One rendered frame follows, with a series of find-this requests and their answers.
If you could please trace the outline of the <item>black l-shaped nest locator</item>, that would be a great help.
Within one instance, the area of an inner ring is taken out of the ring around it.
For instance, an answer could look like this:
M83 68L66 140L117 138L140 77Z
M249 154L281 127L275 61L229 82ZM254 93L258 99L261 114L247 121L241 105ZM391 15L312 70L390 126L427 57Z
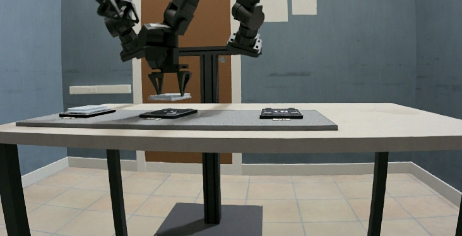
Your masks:
M89 118L89 117L95 117L95 116L99 116L99 115L105 115L105 114L110 114L110 113L114 113L116 112L115 109L106 109L106 110L103 110L103 111L99 111L99 112L82 112L81 114L70 114L69 112L64 112L64 113L61 113L59 114L59 117L77 117L77 118Z

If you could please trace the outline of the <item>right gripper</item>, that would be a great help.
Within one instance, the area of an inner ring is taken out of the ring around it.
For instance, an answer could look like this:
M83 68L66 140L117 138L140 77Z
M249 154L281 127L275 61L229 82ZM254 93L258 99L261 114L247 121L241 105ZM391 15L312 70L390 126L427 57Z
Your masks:
M117 19L117 20L127 20L134 23L139 23L140 18L136 9L135 3L130 0L97 0L101 5L99 6L98 14L102 16L106 16L109 18ZM121 8L126 6L124 10L124 14L121 13ZM133 10L136 20L129 18L129 14ZM113 14L117 14L119 16L115 16Z

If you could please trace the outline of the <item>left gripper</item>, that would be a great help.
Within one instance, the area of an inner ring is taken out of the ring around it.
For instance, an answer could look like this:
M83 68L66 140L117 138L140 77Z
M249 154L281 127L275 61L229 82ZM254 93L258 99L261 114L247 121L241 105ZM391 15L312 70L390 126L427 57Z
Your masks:
M193 73L190 73L189 71L180 71L180 69L188 69L188 64L166 64L166 65L161 65L160 67L151 68L151 69L161 70L161 72L151 72L151 74L148 74L150 81L155 87L157 95L162 94L164 73L177 73L180 94L182 97L184 96L187 84L189 83L189 80L191 79L191 76L193 75ZM158 78L158 85L157 85L156 78ZM184 86L183 86L183 83L184 83Z

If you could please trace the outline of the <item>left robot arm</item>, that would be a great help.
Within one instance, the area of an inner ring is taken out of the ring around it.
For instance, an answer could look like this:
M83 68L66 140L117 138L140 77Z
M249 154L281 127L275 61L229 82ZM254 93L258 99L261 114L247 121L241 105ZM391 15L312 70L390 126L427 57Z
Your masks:
M199 0L172 0L163 14L163 23L142 26L138 44L145 48L149 67L179 64L179 49L174 47L179 47L179 35L185 34L198 3ZM262 42L258 39L258 29L265 19L260 0L236 0L231 14L240 25L237 32L232 33L228 45L258 53Z

